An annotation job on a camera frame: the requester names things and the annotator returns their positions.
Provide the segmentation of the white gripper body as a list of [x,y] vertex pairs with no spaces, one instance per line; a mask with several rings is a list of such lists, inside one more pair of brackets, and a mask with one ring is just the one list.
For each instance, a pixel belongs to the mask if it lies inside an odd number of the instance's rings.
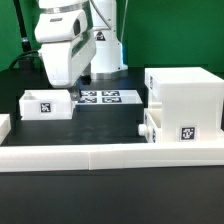
[[94,34],[87,31],[73,41],[45,43],[39,54],[50,84],[54,88],[70,88],[96,54]]

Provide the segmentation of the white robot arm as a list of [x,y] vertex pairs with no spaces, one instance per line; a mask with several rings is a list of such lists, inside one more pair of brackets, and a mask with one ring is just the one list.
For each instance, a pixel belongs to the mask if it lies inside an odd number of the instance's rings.
[[38,0],[42,10],[35,37],[49,83],[73,89],[78,81],[125,70],[117,38],[116,0]]

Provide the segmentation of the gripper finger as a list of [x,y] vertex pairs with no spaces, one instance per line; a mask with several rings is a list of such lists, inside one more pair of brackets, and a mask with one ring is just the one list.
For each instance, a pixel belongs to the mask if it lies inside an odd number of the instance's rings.
[[70,98],[72,101],[78,101],[80,99],[80,91],[79,88],[76,86],[73,86],[69,89]]

